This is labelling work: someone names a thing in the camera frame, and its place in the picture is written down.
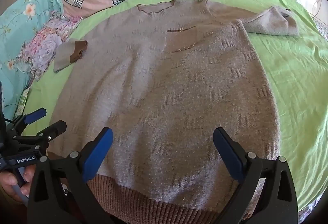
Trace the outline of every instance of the metal screw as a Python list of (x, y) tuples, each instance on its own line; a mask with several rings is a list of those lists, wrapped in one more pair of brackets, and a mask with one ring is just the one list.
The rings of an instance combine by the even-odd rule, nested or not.
[(248, 153), (247, 153), (247, 156), (248, 156), (249, 158), (251, 158), (251, 159), (256, 158), (256, 154), (253, 153), (253, 152), (248, 152)]
[(76, 157), (78, 157), (78, 155), (79, 155), (79, 152), (77, 152), (77, 151), (73, 151), (72, 153), (69, 154), (69, 156), (71, 158), (76, 158)]
[(47, 156), (43, 155), (42, 157), (40, 157), (40, 161), (41, 162), (46, 162), (47, 161)]
[(282, 162), (282, 163), (285, 163), (286, 162), (286, 159), (281, 155), (279, 157), (279, 161)]

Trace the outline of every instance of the green bed sheet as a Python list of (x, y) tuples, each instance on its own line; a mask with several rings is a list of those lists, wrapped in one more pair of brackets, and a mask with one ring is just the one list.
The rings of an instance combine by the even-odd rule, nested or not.
[[(83, 20), (72, 34), (80, 39), (99, 22), (136, 4), (170, 0), (128, 0)], [(213, 0), (252, 12), (273, 5), (291, 9), (299, 37), (249, 34), (277, 101), (281, 123), (281, 155), (290, 166), (299, 210), (310, 204), (327, 186), (328, 43), (319, 34), (307, 11), (294, 0)], [(40, 107), (47, 116), (30, 125), (25, 134), (36, 134), (50, 121), (58, 96), (73, 65), (54, 74), (53, 64), (32, 84), (25, 113)]]

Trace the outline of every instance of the ruffled floral fabric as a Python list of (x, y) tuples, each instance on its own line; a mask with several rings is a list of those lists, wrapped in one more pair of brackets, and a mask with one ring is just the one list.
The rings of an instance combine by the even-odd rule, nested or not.
[(81, 17), (65, 17), (52, 12), (51, 19), (32, 41), (24, 43), (17, 58), (11, 61), (12, 65), (39, 80), (54, 59), (56, 48), (67, 40), (81, 20)]

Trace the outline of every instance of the sweater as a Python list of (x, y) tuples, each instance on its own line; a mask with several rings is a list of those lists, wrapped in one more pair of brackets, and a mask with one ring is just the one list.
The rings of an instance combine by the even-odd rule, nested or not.
[(113, 145), (89, 182), (106, 211), (135, 224), (210, 223), (237, 187), (214, 129), (259, 157), (279, 153), (277, 107), (246, 31), (298, 35), (288, 10), (208, 0), (137, 5), (104, 20), (83, 38), (88, 49), (51, 119), (67, 131), (48, 151), (67, 156), (110, 127)]

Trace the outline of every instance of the brown pocket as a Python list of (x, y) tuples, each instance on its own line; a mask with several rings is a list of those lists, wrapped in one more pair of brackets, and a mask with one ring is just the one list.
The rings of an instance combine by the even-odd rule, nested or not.
[(196, 26), (176, 30), (167, 30), (165, 38), (164, 52), (174, 53), (182, 50), (192, 48), (197, 42), (197, 28)]

